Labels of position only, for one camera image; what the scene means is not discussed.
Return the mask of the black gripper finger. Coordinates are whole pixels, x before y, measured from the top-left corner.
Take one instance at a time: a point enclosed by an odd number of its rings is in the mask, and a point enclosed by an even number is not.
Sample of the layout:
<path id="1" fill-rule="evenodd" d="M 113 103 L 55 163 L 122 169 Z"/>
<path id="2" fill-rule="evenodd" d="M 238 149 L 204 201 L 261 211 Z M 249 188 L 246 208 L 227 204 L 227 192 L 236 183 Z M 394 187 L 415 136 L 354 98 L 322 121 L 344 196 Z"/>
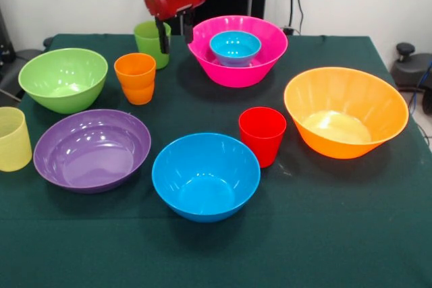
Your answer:
<path id="1" fill-rule="evenodd" d="M 193 9 L 187 9 L 182 13 L 182 34 L 187 44 L 193 41 L 193 19 Z"/>
<path id="2" fill-rule="evenodd" d="M 165 23 L 159 18 L 155 18 L 156 27 L 159 33 L 159 44 L 160 49 L 163 54 L 169 54 L 169 38 L 167 35 L 167 30 Z"/>

